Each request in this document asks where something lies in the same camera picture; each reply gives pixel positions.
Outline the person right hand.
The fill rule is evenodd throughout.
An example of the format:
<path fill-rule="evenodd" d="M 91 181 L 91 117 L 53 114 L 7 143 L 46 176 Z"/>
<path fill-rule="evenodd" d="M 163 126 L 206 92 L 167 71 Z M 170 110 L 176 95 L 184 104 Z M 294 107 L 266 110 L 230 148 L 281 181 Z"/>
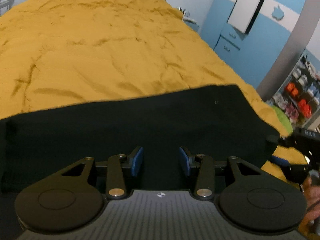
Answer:
<path fill-rule="evenodd" d="M 310 177 L 302 184 L 303 194 L 307 201 L 307 213 L 299 225 L 298 231 L 307 239 L 319 239 L 319 236 L 310 232 L 311 221 L 319 218 L 319 186 L 312 185 Z"/>

